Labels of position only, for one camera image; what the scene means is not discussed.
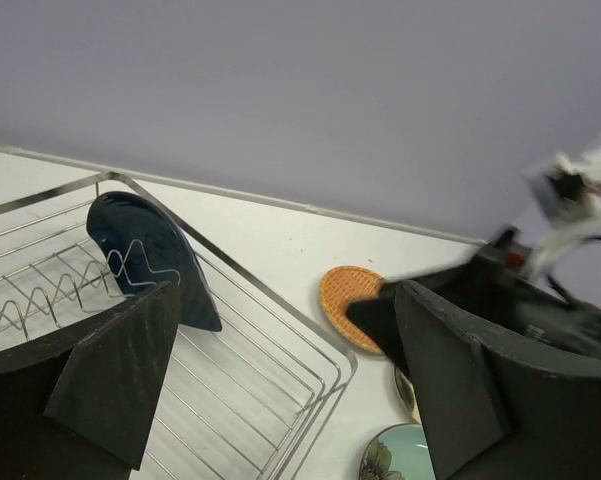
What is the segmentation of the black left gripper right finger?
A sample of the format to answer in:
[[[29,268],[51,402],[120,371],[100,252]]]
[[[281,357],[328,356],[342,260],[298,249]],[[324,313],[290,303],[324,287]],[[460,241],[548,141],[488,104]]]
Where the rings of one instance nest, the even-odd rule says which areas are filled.
[[[405,281],[346,310],[411,380],[439,479],[601,479],[601,360]]]

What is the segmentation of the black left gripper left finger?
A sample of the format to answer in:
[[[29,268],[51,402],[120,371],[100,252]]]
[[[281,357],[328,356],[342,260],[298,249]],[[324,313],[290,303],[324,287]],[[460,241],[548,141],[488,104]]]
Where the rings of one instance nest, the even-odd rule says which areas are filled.
[[[127,479],[141,466],[180,319],[162,282],[0,351],[0,479]]]

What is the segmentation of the cream and black plate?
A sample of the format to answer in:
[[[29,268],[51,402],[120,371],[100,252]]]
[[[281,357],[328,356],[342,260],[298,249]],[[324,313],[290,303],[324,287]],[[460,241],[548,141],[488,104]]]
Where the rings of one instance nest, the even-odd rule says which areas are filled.
[[[415,422],[420,423],[421,419],[413,386],[397,367],[394,368],[394,382],[396,391],[405,409]]]

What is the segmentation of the teal flower plate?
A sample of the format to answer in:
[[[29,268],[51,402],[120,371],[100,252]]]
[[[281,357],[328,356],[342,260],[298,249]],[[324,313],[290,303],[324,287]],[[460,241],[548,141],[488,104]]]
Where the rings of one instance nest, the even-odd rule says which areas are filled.
[[[362,454],[358,478],[433,480],[435,474],[423,427],[405,423],[378,433]]]

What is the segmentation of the dark blue plate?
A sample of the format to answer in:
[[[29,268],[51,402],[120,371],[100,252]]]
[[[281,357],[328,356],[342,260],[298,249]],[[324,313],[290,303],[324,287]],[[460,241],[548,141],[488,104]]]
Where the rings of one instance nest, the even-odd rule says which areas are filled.
[[[91,204],[86,230],[123,294],[136,295],[157,283],[172,282],[179,291],[182,325],[222,330],[195,252],[164,208],[133,193],[107,192]]]

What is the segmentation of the orange woven plate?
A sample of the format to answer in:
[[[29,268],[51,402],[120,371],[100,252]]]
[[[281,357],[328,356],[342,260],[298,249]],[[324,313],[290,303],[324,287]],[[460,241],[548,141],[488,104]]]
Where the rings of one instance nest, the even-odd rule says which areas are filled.
[[[353,301],[376,298],[383,282],[371,270],[338,266],[327,271],[319,285],[320,304],[333,327],[353,345],[375,355],[382,355],[382,350],[347,318],[346,309]]]

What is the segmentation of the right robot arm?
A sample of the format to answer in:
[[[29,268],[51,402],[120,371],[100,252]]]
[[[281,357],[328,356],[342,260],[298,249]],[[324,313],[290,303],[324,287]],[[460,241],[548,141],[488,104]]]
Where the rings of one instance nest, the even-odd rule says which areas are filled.
[[[518,250],[518,230],[509,227],[499,238],[504,243],[499,264],[489,282],[511,290],[543,277],[571,308],[586,303],[577,299],[554,276],[555,264],[574,249],[601,242],[601,148],[576,158],[557,152],[524,173],[531,196],[551,227],[539,245]]]

